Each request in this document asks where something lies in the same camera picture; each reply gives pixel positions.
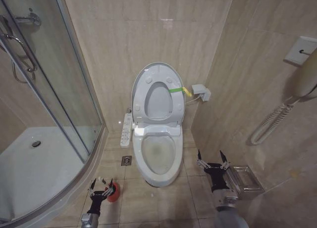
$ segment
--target plunger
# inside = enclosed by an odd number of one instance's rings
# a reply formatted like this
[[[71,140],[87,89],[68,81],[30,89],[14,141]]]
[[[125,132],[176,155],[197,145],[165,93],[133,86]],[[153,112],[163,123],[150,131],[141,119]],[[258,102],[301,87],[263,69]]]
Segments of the plunger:
[[[115,202],[116,200],[118,200],[118,198],[120,196],[120,186],[119,186],[119,184],[114,182],[112,185],[113,185],[114,193],[107,197],[107,201],[108,202]]]

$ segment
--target toilet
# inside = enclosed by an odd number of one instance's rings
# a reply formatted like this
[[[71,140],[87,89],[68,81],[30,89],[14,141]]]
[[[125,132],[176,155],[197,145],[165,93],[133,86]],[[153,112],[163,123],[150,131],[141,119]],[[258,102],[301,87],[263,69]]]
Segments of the toilet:
[[[132,89],[133,151],[137,167],[150,185],[162,187],[177,177],[183,156],[185,96],[178,73],[168,64],[147,65]]]

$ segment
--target green tape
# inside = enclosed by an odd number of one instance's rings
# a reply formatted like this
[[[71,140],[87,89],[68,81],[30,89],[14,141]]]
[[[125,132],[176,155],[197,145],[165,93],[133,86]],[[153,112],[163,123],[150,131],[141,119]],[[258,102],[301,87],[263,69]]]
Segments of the green tape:
[[[170,93],[176,93],[183,91],[183,88],[172,88],[168,90]]]

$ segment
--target shower drain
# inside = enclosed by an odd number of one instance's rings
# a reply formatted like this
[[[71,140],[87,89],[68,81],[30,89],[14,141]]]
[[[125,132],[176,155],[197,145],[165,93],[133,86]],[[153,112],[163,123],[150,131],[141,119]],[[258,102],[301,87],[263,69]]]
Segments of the shower drain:
[[[132,156],[122,156],[121,166],[129,166],[132,162]]]
[[[39,145],[41,144],[41,142],[39,141],[39,140],[37,140],[37,141],[34,141],[33,143],[32,143],[32,147],[38,147]]]

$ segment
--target bidet control panel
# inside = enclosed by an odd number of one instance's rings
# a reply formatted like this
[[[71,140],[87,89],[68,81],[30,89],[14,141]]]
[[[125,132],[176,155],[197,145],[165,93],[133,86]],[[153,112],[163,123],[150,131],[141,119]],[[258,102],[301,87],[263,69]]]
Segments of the bidet control panel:
[[[132,128],[132,113],[131,108],[127,109],[127,113],[124,115],[123,128],[121,133],[120,146],[126,148],[130,144]]]

